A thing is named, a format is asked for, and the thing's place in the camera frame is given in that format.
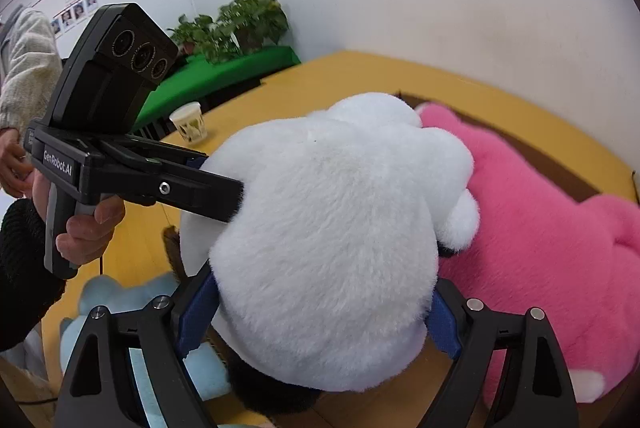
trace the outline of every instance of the white paper cup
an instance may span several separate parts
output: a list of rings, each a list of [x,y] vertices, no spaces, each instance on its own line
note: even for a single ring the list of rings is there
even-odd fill
[[[207,138],[207,129],[202,119],[199,102],[192,102],[180,106],[169,116],[181,137],[188,145],[198,143]]]

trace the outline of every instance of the plant pot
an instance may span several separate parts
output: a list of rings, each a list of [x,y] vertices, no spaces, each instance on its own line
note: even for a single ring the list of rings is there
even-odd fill
[[[262,48],[262,42],[255,36],[255,33],[248,27],[240,27],[234,32],[238,45],[243,54],[251,54]]]
[[[184,42],[182,44],[182,53],[185,56],[191,56],[193,54],[193,51],[194,51],[195,48],[196,48],[196,44],[195,43]]]

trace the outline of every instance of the silver screw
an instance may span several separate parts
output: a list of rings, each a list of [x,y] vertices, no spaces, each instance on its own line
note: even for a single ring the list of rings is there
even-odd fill
[[[94,307],[93,309],[91,309],[91,312],[89,313],[89,315],[93,319],[100,319],[107,313],[107,311],[108,311],[107,307],[105,307],[104,305],[98,305],[97,307]]]
[[[154,298],[154,309],[164,309],[169,305],[169,296],[158,296]]]
[[[545,319],[545,312],[542,309],[538,309],[537,307],[533,307],[531,310],[531,316],[534,319]]]
[[[478,298],[469,298],[466,301],[466,306],[472,311],[481,311],[484,309],[484,303],[482,303]]]

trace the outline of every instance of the stuffed animal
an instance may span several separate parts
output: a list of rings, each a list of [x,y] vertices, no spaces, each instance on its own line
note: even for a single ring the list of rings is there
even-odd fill
[[[80,316],[63,322],[60,340],[60,364],[63,372],[71,357],[76,340],[82,330],[84,321],[95,306],[106,305],[110,312],[120,313],[142,309],[153,298],[160,295],[171,295],[177,283],[171,273],[161,275],[143,286],[123,288],[108,276],[96,276],[89,280],[82,289],[78,303]],[[151,387],[146,371],[145,361],[140,349],[129,350],[138,393],[145,410],[150,428],[166,428],[160,407]],[[220,397],[230,391],[226,369],[208,343],[201,344],[189,353],[184,361],[187,371],[203,400]],[[221,428],[242,428],[238,425],[221,425]]]
[[[451,132],[475,160],[468,189],[482,216],[478,235],[441,262],[440,275],[496,311],[542,308],[578,402],[609,392],[633,371],[640,352],[638,206],[609,195],[577,204],[491,131],[435,104],[417,111],[424,127]],[[487,403],[503,361],[504,354],[494,354]]]
[[[304,410],[321,390],[361,391],[415,359],[438,244],[461,251],[478,229],[459,139],[368,93],[245,128],[202,169],[244,183],[229,224],[183,212],[180,249],[188,275],[210,263],[212,324],[249,408]]]

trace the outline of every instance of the black knit sweater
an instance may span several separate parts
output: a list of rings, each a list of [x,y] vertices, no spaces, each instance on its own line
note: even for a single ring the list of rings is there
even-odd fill
[[[65,289],[44,268],[44,243],[33,202],[15,201],[0,227],[0,352],[23,341]]]

